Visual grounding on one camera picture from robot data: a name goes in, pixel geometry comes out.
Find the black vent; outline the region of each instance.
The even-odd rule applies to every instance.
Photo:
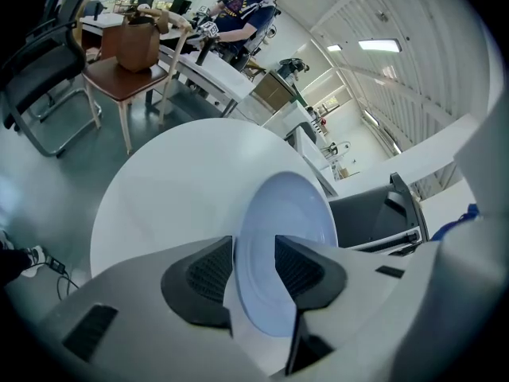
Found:
[[[324,269],[291,248],[276,248],[276,270],[289,295],[295,300],[324,278]]]
[[[193,263],[186,278],[189,286],[200,296],[223,304],[224,289],[232,268],[231,248],[218,248]]]
[[[414,253],[415,250],[417,249],[417,246],[419,246],[419,245],[421,245],[421,243],[415,244],[415,245],[412,245],[412,246],[407,246],[406,248],[399,249],[398,251],[393,251],[392,253],[389,253],[389,256],[406,256],[406,255],[409,255],[410,253]]]
[[[76,328],[65,338],[64,347],[89,362],[118,311],[109,306],[93,306]]]
[[[231,330],[223,297],[233,270],[232,250],[233,240],[225,236],[168,268],[161,292],[176,315],[189,324]]]
[[[375,271],[377,271],[378,273],[382,273],[382,275],[395,277],[396,279],[400,279],[405,274],[405,271],[402,271],[401,269],[397,269],[396,267],[389,267],[389,266],[380,266]]]

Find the wooden chair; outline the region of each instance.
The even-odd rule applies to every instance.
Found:
[[[145,14],[158,15],[160,10],[140,10]],[[159,111],[159,124],[163,124],[165,117],[165,105],[168,99],[169,86],[172,83],[172,76],[177,68],[178,58],[188,34],[191,32],[191,25],[182,16],[169,13],[169,22],[181,30],[181,38],[178,41],[173,55],[169,71],[166,72],[158,64],[142,72],[130,72],[119,65],[115,57],[100,60],[88,65],[83,71],[83,77],[87,86],[87,93],[94,113],[91,87],[99,89],[106,96],[109,96],[119,106],[120,124],[124,141],[126,142],[127,153],[131,154],[133,147],[130,141],[129,127],[127,124],[127,105],[136,95],[141,95],[154,88],[155,85],[166,80],[162,97],[161,109]],[[99,118],[95,118],[95,124],[100,128]]]

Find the shoe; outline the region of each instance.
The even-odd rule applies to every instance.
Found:
[[[5,231],[0,231],[0,244],[2,244],[2,249],[14,249],[14,245],[7,239],[7,234]]]
[[[44,266],[43,263],[46,263],[46,254],[41,246],[25,249],[25,252],[32,261],[32,265],[25,271],[22,271],[21,274],[26,277],[33,277],[37,274],[37,271]]]

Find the grey floor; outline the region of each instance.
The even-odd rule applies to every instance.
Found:
[[[178,87],[168,103],[173,111],[165,120],[164,130],[194,119],[217,116],[222,110],[211,105],[213,98],[208,98],[205,106],[202,98],[189,95],[185,88],[179,91]],[[128,159],[118,108],[99,92],[95,92],[95,99],[103,109],[102,129],[89,131],[60,159],[43,157],[23,134],[0,127],[0,228],[7,231],[16,248],[42,245],[65,264],[79,285],[90,279],[90,239],[99,203]],[[37,113],[46,104],[47,98],[41,98],[32,109]],[[270,113],[248,97],[231,117],[262,124]],[[84,96],[76,96],[44,123],[24,114],[24,119],[30,121],[33,131],[48,148],[63,141],[66,134],[89,118]],[[157,114],[146,110],[144,98],[134,101],[129,125],[135,149],[161,133]],[[42,267],[36,277],[20,276],[6,287],[18,313],[28,323],[37,324],[58,303],[57,279],[57,273]],[[60,282],[63,296],[65,283]]]

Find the navy t-shirt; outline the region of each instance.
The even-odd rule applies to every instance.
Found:
[[[234,31],[236,29],[243,29],[249,23],[256,29],[261,29],[273,16],[275,8],[263,7],[258,9],[253,14],[248,14],[244,19],[240,13],[242,9],[246,9],[253,3],[260,3],[263,0],[220,0],[226,7],[217,16],[216,24],[221,33],[227,31]],[[231,42],[230,44],[237,50],[240,50],[247,40]]]

